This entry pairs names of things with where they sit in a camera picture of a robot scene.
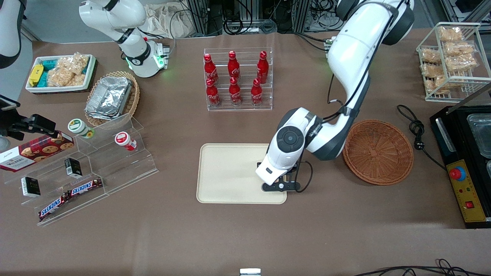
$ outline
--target metal wire rack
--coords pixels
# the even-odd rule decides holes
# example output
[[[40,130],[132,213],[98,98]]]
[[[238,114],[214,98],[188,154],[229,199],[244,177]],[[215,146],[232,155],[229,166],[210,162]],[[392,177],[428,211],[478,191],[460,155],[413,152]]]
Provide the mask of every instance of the metal wire rack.
[[[474,41],[477,52],[474,57],[480,66],[466,71],[451,71],[445,63],[443,51],[444,41],[441,40],[438,32],[439,28],[458,27],[463,35],[463,41]],[[445,81],[433,90],[426,89],[426,101],[458,103],[467,96],[473,94],[486,84],[491,83],[491,70],[484,52],[481,36],[479,35],[479,23],[453,23],[440,22],[428,33],[423,41],[418,45],[416,51],[419,55],[420,65],[424,61],[422,52],[424,49],[437,50],[440,55],[440,63],[443,68],[443,77]],[[423,73],[423,83],[431,78],[426,77]]]

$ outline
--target small black box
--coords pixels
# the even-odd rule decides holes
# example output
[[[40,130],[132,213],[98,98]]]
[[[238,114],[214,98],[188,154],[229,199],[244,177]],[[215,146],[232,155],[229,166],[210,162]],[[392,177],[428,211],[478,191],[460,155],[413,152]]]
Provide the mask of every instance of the small black box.
[[[38,197],[41,195],[41,191],[39,190],[39,183],[37,179],[24,177],[21,179],[22,182],[22,194],[24,196],[29,197]]]
[[[68,158],[65,160],[66,175],[73,178],[82,177],[82,169],[80,168],[80,162],[75,159]]]

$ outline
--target woven basket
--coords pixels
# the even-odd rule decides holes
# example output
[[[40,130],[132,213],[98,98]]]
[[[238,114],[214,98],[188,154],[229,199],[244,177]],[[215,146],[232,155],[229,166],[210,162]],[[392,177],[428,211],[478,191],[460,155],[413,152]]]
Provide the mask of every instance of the woven basket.
[[[130,73],[121,72],[121,71],[109,73],[109,74],[105,75],[104,77],[125,77],[125,78],[132,81],[133,85],[131,86],[130,96],[128,97],[128,100],[126,101],[126,105],[125,105],[123,114],[129,113],[129,114],[131,114],[131,116],[133,116],[133,114],[135,114],[136,107],[138,106],[138,101],[140,100],[140,88],[138,87],[138,83],[136,82],[135,78]],[[92,87],[90,94],[89,94],[89,97],[87,98],[87,102],[89,102],[90,98],[92,98],[92,95],[94,94],[94,90],[97,87],[97,85],[99,84],[99,82],[101,81],[101,79],[102,78],[100,78]],[[87,113],[85,113],[85,117],[87,118],[87,121],[91,125],[93,125],[94,127],[102,125],[106,122],[109,122],[109,120],[92,118]],[[118,121],[118,125],[119,124],[124,125],[127,122],[128,122],[127,120],[124,122],[123,122],[123,120],[121,120],[121,121]]]
[[[401,182],[411,172],[414,161],[406,136],[395,126],[378,120],[353,125],[343,157],[354,174],[375,185]]]

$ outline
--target aluminum foil container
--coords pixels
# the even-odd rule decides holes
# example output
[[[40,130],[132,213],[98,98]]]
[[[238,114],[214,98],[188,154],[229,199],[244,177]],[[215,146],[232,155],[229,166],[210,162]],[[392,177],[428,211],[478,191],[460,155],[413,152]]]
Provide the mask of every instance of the aluminum foil container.
[[[132,82],[124,77],[104,77],[85,106],[89,116],[111,120],[122,114],[130,95]]]

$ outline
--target brown tabletop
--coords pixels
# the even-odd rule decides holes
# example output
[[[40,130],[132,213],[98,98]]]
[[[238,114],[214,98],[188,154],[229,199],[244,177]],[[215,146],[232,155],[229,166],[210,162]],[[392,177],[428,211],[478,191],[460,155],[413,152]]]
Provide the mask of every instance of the brown tabletop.
[[[371,86],[358,121],[394,124],[412,142],[409,106],[421,119],[428,152],[441,161],[429,117],[445,106],[425,102],[415,48],[429,29],[413,30],[394,46],[381,46],[370,69]],[[330,37],[334,33],[318,34]],[[203,85],[203,49],[273,46],[273,111],[210,113]],[[33,56],[97,57],[96,79],[128,71],[116,43],[34,43]],[[305,107],[323,116],[330,70],[326,56],[293,35],[222,35],[182,39],[169,69],[137,78],[141,99],[135,118],[159,173],[47,227],[21,207],[18,187],[0,197],[2,275],[237,275],[258,267],[268,276],[353,275],[381,267],[453,265],[490,273],[491,230],[465,230],[446,173],[422,152],[402,183],[369,185],[340,157],[314,166],[310,187],[281,205],[201,204],[196,200],[199,149],[205,143],[269,143],[286,111]],[[66,131],[84,118],[87,93],[32,95],[23,91],[19,113],[38,113]],[[344,100],[335,80],[331,98]],[[35,135],[26,135],[26,140]],[[306,181],[309,170],[300,174]]]

